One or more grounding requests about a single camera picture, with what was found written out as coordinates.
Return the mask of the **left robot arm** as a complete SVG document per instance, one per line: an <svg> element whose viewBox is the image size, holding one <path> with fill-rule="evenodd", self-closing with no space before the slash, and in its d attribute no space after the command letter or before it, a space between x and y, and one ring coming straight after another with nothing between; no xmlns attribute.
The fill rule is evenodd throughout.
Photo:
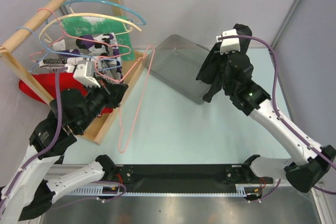
<svg viewBox="0 0 336 224"><path fill-rule="evenodd" d="M2 188L1 223L35 219L64 195L91 182L121 185L116 165L108 155L99 155L92 163L57 179L47 180L45 176L104 108L119 107L127 89L127 84L106 83L90 88L87 95L77 89L56 90L47 118L29 138L18 171Z"/></svg>

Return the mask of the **black trousers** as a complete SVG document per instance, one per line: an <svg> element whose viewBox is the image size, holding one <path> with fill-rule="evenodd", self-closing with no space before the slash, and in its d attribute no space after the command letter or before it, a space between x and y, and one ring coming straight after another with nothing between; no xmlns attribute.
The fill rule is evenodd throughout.
<svg viewBox="0 0 336 224"><path fill-rule="evenodd" d="M252 30L243 24L235 24L233 29L237 31L238 35L253 35ZM225 69L228 54L221 55L219 53L220 44L221 43L217 42L212 47L196 76L196 80L199 80L205 84L211 84L208 92L203 95L203 101L207 103L210 103L212 97L223 87L223 78L221 72ZM246 54L250 44L250 39L240 38L239 44L240 53Z"/></svg>

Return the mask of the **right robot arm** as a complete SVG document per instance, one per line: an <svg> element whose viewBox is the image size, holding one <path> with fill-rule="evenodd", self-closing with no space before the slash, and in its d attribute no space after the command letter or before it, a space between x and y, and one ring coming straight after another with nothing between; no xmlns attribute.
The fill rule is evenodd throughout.
<svg viewBox="0 0 336 224"><path fill-rule="evenodd" d="M243 179L254 183L260 177L284 179L307 193L330 169L335 148L322 146L299 129L279 109L270 95L251 78L253 65L241 52L226 54L223 64L224 91L234 106L262 125L288 152L289 159L251 156L242 169Z"/></svg>

